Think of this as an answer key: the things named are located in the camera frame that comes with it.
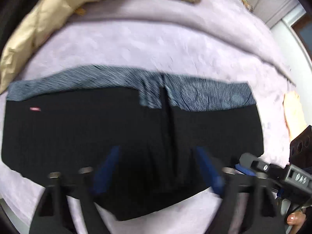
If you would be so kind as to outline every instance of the bed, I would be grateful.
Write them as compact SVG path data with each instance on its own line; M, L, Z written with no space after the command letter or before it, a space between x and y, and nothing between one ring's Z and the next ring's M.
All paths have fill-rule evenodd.
M257 102L266 162L285 166L289 134L284 94L294 88L265 24L239 0L103 0L82 6L28 61L17 80L34 80L81 65L143 68L224 82L247 82ZM0 96L1 128L7 92ZM0 194L30 225L43 187L0 162ZM87 233L79 201L69 198L79 233ZM112 233L203 233L220 199L204 190L161 211L117 221L98 207Z

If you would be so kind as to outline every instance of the red tag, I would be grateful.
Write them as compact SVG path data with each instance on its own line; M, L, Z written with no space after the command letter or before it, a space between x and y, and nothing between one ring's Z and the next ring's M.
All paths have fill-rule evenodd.
M35 112L41 112L40 107L30 107L29 110L35 111Z

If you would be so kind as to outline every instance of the fingernail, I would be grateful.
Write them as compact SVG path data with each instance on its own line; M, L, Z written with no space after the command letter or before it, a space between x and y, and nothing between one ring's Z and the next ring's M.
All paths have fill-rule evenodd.
M287 217L287 223L290 224L290 223L293 223L295 220L295 214L290 214L288 217Z

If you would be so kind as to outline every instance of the bed sheet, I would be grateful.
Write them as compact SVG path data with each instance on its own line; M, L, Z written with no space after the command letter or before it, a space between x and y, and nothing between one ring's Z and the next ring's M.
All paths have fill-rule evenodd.
M168 22L96 20L70 22L43 45L18 79L32 80L79 65L130 66L226 82L248 82L257 101L263 136L262 158L284 166L289 135L284 94L291 84L276 67L216 36ZM0 96L1 140L6 93ZM0 193L27 225L43 187L0 162ZM87 233L78 200L69 198L78 233ZM210 189L169 208L118 222L99 209L112 233L202 234L220 203Z

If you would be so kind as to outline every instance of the beige fabric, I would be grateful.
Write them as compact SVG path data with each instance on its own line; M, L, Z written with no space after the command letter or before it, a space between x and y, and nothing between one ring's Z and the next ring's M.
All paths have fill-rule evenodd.
M300 135L308 125L303 115L300 96L295 91L285 94L283 105L286 125L289 130L290 140L292 141Z
M85 11L79 10L79 7L94 1L99 0L39 0L4 47L0 60L0 94L22 70L33 52L62 27L75 10L83 15Z
M22 70L32 53L65 24L74 10L94 1L99 0L39 0L4 47L0 60L0 93Z

